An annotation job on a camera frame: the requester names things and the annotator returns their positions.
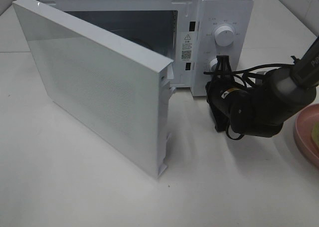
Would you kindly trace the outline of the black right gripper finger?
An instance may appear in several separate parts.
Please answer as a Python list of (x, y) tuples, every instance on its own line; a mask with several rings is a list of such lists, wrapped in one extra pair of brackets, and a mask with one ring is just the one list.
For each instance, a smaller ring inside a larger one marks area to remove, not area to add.
[(223, 56), (223, 71), (226, 75), (231, 75), (233, 73), (228, 55)]
[(216, 64), (216, 68), (215, 68), (215, 74), (219, 74), (219, 75), (223, 75), (224, 73), (224, 68), (223, 68), (223, 59), (224, 56), (223, 55), (218, 55), (217, 57), (217, 64)]

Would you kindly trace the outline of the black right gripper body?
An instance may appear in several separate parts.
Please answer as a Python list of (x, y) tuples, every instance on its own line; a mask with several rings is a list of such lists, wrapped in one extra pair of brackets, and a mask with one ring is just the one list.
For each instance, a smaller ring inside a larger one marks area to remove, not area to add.
[(224, 132), (230, 126), (232, 105), (249, 94), (246, 86), (237, 83), (232, 75), (211, 74), (207, 82), (206, 101), (214, 118), (215, 130)]

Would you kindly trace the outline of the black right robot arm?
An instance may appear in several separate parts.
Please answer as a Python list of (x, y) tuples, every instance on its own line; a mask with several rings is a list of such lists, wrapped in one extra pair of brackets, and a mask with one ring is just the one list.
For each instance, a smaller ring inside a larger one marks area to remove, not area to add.
[(319, 41), (292, 64), (271, 63), (232, 71), (229, 56), (218, 55), (216, 67), (204, 72), (206, 101), (217, 132), (270, 138), (284, 122), (310, 105), (319, 84)]

